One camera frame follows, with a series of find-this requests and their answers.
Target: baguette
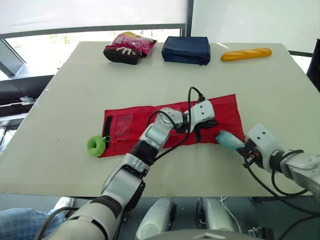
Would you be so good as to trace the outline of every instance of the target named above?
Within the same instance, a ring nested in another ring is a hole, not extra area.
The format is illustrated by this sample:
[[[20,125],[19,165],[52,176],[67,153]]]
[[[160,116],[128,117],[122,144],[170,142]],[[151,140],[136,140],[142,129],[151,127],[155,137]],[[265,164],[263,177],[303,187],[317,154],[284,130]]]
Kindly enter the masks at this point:
[[[228,51],[221,56],[221,61],[228,62],[242,59],[263,58],[269,57],[271,54],[272,51],[269,48],[255,48],[239,51]]]

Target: red cloth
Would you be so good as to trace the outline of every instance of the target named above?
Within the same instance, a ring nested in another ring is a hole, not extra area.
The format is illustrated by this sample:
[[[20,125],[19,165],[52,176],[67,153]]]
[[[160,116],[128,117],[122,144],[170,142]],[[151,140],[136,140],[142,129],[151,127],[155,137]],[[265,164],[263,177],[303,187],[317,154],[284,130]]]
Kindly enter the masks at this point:
[[[217,98],[211,98],[209,101],[213,105],[215,119],[218,122],[218,126],[200,129],[201,143],[214,143],[217,144],[216,136],[220,134],[220,130],[225,130],[242,142],[245,142],[245,135],[242,130],[241,118],[238,112],[236,95],[227,95]],[[133,146],[137,143],[139,137],[146,129],[146,124],[150,115],[164,107],[169,107],[174,110],[185,112],[188,110],[188,102],[178,102],[173,104],[161,105],[161,106],[135,106],[124,109],[105,110],[104,111],[104,124],[102,130],[102,136],[104,137],[105,127],[109,127],[109,135],[111,136],[111,142],[106,144],[106,149],[100,157],[110,157],[116,155],[124,155],[129,153]],[[106,126],[106,119],[112,116],[111,124]],[[170,148],[181,142],[185,137],[185,134],[177,134],[172,131],[164,148]],[[191,145],[196,143],[196,136],[194,132],[191,132],[189,138],[183,145]]]

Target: white table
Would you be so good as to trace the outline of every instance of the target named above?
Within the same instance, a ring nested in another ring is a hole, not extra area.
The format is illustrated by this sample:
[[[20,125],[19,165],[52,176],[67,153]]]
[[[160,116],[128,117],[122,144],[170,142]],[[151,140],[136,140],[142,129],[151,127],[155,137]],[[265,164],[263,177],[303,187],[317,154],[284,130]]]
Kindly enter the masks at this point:
[[[138,65],[113,63],[102,53],[105,45],[81,42],[43,91],[0,156],[1,192],[99,195],[123,158],[87,153],[87,140],[102,132],[104,110],[186,101],[190,86],[207,98],[236,93],[245,133],[261,123],[284,149],[320,153],[320,94],[283,45],[212,43],[207,66],[164,62],[161,43]],[[220,61],[226,51],[258,47],[272,49],[272,56]],[[220,145],[180,146],[152,166],[143,195],[268,196],[242,163]],[[253,170],[271,185],[270,173]],[[287,192],[300,190],[276,179]]]

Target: green toy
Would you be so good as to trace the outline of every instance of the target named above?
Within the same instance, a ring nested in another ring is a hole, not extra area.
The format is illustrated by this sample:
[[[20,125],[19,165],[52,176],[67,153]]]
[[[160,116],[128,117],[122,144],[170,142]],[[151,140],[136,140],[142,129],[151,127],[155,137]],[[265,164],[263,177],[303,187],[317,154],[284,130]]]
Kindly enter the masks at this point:
[[[102,136],[96,135],[88,140],[86,147],[91,156],[99,157],[106,150],[106,142]]]

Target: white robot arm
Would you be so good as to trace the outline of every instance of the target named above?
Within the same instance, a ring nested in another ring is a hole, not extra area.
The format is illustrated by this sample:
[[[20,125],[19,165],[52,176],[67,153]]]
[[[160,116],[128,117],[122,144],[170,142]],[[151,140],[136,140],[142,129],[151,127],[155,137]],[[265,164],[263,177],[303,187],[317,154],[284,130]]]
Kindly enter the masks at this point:
[[[187,129],[191,132],[198,123],[215,117],[211,102],[203,99],[190,108],[191,117],[189,111],[182,113],[171,108],[161,111],[164,113],[159,113],[155,122],[147,126],[131,152],[106,179],[101,196],[82,206],[47,239],[113,239],[122,213],[132,210],[138,203],[145,188],[142,178],[150,170],[170,131],[177,128],[181,133]]]
[[[272,173],[272,183],[281,194],[294,196],[278,189],[274,182],[276,172],[283,173],[300,187],[310,191],[320,203],[320,155],[304,153],[303,150],[284,151],[276,138],[262,124],[247,133],[248,141],[238,152],[247,158],[248,164],[256,163]]]

